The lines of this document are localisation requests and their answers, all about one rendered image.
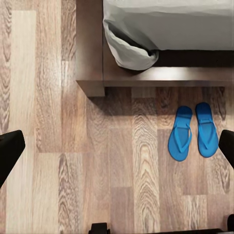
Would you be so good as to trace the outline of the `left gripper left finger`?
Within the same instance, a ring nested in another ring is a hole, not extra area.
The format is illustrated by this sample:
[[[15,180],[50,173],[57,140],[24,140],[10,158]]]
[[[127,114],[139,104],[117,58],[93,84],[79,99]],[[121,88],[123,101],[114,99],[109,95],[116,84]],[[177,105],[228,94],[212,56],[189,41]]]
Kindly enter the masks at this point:
[[[22,130],[0,135],[0,188],[25,149]]]

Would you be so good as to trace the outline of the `sandal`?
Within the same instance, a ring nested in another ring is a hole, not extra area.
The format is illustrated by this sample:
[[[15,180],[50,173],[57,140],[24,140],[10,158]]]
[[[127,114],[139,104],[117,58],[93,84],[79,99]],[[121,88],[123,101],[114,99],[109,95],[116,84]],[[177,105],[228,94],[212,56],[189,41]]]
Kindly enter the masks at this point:
[[[186,159],[189,151],[189,144],[192,138],[190,132],[190,121],[192,110],[187,106],[181,106],[176,112],[175,122],[168,141],[170,155],[177,161]]]
[[[198,122],[197,144],[199,153],[203,157],[213,156],[219,145],[216,127],[213,123],[212,112],[209,104],[199,103],[195,107]]]

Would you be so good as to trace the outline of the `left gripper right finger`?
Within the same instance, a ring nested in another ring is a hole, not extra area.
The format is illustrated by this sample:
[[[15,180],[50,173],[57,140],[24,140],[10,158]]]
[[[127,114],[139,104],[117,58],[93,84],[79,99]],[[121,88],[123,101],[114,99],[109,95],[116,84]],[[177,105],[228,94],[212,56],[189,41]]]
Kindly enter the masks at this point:
[[[223,130],[218,146],[234,169],[234,132]]]

